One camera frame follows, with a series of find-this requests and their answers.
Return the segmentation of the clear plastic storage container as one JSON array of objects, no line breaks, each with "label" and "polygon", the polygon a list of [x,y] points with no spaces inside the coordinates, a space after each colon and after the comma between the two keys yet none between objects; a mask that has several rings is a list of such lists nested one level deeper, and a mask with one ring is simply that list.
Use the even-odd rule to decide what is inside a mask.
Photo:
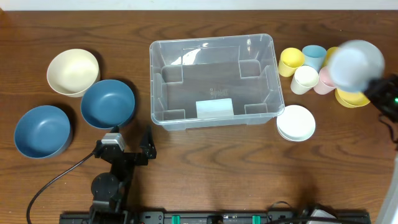
[{"label": "clear plastic storage container", "polygon": [[168,131],[264,124],[284,111],[268,34],[157,40],[149,57],[151,119]]}]

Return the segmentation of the dark blue bowl left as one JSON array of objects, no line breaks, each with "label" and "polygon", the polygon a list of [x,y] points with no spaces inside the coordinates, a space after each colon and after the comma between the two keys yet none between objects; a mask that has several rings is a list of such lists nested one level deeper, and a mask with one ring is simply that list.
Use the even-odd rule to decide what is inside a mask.
[{"label": "dark blue bowl left", "polygon": [[55,157],[65,151],[73,139],[71,122],[56,106],[43,105],[28,111],[17,123],[14,144],[31,159]]}]

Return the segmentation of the light grey small bowl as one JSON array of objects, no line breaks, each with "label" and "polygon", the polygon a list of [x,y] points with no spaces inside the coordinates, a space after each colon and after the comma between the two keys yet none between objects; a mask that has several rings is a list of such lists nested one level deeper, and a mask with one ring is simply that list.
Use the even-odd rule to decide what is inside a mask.
[{"label": "light grey small bowl", "polygon": [[364,92],[372,80],[382,77],[385,60],[381,51],[365,40],[341,44],[328,60],[330,78],[338,89]]}]

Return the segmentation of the cream white cup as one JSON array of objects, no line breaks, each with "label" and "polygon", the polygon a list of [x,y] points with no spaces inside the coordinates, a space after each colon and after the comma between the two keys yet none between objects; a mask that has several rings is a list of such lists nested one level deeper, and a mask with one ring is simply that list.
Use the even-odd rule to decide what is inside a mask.
[{"label": "cream white cup", "polygon": [[310,66],[296,69],[290,88],[296,95],[302,95],[313,88],[319,81],[318,72]]}]

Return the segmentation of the yellow small bowl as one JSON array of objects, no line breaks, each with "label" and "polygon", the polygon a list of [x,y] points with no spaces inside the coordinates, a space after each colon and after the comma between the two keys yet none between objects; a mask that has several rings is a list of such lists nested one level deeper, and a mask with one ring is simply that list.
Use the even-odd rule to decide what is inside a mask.
[{"label": "yellow small bowl", "polygon": [[336,89],[335,97],[339,104],[347,108],[358,108],[370,103],[368,98],[361,92],[351,93]]}]

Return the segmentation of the yellow cup right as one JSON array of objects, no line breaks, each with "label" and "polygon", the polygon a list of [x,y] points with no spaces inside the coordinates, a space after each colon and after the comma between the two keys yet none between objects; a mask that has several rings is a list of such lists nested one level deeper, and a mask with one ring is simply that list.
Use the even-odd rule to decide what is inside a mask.
[{"label": "yellow cup right", "polygon": [[330,47],[327,51],[326,51],[326,57],[324,59],[323,62],[323,67],[328,65],[328,61],[331,58],[331,56],[339,49],[339,47]]}]

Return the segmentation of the white small bowl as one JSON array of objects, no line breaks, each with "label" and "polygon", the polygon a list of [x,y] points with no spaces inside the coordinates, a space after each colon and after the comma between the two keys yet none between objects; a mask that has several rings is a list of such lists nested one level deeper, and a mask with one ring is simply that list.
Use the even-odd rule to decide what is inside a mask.
[{"label": "white small bowl", "polygon": [[276,125],[279,134],[293,142],[308,140],[316,130],[312,113],[299,105],[286,106],[284,112],[277,117]]}]

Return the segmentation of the cream large bowl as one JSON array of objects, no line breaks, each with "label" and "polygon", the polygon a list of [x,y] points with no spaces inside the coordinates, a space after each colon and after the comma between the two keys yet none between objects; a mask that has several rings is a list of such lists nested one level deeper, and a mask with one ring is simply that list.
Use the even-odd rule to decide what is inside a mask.
[{"label": "cream large bowl", "polygon": [[83,49],[70,49],[58,54],[47,69],[47,82],[52,90],[72,98],[82,97],[100,80],[96,57]]}]

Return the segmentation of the pink cup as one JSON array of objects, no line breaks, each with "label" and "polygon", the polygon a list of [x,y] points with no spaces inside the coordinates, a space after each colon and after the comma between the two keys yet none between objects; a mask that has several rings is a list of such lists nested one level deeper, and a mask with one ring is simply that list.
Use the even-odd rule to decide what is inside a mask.
[{"label": "pink cup", "polygon": [[319,72],[319,81],[313,87],[314,91],[319,95],[325,95],[335,89],[330,78],[328,66],[323,67]]}]

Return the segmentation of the yellow cup left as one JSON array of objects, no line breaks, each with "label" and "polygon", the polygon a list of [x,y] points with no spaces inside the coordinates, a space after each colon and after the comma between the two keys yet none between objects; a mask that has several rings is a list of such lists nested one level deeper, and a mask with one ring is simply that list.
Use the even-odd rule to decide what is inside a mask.
[{"label": "yellow cup left", "polygon": [[283,50],[278,64],[279,75],[291,77],[304,61],[305,57],[301,50],[293,47]]}]

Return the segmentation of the light blue cup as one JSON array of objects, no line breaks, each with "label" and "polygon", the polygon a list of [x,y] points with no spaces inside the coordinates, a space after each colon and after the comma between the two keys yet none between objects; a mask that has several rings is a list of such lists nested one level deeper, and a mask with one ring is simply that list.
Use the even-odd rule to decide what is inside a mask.
[{"label": "light blue cup", "polygon": [[320,71],[326,57],[326,49],[319,45],[308,45],[302,49],[304,54],[304,65]]}]

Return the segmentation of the dark blue bowl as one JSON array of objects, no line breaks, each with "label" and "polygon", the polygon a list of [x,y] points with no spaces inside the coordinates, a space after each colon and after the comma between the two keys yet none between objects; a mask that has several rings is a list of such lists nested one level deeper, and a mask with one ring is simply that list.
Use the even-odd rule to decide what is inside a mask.
[{"label": "dark blue bowl", "polygon": [[55,157],[65,151],[73,139],[71,122],[56,106],[43,105],[28,111],[17,123],[14,144],[31,159]]},{"label": "dark blue bowl", "polygon": [[81,99],[83,119],[92,127],[111,129],[132,119],[136,98],[131,88],[119,80],[102,80],[91,86]]}]

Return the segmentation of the yellow cup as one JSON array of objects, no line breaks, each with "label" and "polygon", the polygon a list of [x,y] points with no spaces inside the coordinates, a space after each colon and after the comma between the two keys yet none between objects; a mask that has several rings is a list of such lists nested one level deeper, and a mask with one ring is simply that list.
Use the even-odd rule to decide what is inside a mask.
[{"label": "yellow cup", "polygon": [[301,50],[293,47],[283,50],[278,64],[279,75],[291,77],[304,61],[305,57]]},{"label": "yellow cup", "polygon": [[326,57],[324,59],[323,62],[323,67],[328,65],[328,61],[331,58],[331,56],[339,49],[339,47],[330,47],[327,51],[326,51]]}]

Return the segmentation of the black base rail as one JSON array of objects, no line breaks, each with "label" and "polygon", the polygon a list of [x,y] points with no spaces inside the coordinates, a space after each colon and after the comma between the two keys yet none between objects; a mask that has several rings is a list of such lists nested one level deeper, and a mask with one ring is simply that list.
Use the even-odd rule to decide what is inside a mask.
[{"label": "black base rail", "polygon": [[64,213],[59,224],[267,224],[267,223],[320,223],[313,217],[298,217],[288,210],[271,210],[266,213]]}]

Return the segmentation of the dark blue bowl right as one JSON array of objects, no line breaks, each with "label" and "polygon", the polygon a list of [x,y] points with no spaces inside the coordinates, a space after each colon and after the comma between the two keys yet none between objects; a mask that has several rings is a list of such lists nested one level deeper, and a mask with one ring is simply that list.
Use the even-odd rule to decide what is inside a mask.
[{"label": "dark blue bowl right", "polygon": [[81,99],[83,119],[92,127],[111,129],[132,119],[136,98],[131,88],[119,80],[102,80],[91,86]]}]

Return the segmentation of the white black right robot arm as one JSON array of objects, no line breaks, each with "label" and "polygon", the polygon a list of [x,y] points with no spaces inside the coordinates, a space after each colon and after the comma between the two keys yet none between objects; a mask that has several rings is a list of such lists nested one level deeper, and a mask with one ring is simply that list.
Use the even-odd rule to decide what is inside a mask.
[{"label": "white black right robot arm", "polygon": [[378,121],[387,126],[390,139],[396,145],[391,184],[376,223],[397,224],[397,133],[393,128],[393,124],[397,124],[397,74],[371,80],[364,95],[380,111]]}]

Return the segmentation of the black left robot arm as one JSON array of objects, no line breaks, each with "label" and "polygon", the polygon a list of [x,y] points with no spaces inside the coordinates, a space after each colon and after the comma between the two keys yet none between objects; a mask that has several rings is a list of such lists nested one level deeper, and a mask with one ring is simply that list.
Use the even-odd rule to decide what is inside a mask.
[{"label": "black left robot arm", "polygon": [[126,208],[134,168],[146,166],[157,157],[152,128],[146,127],[139,147],[141,152],[126,152],[126,143],[119,128],[96,142],[95,158],[111,164],[111,170],[97,175],[91,183],[93,204],[90,208],[89,223],[133,223],[134,215]]}]

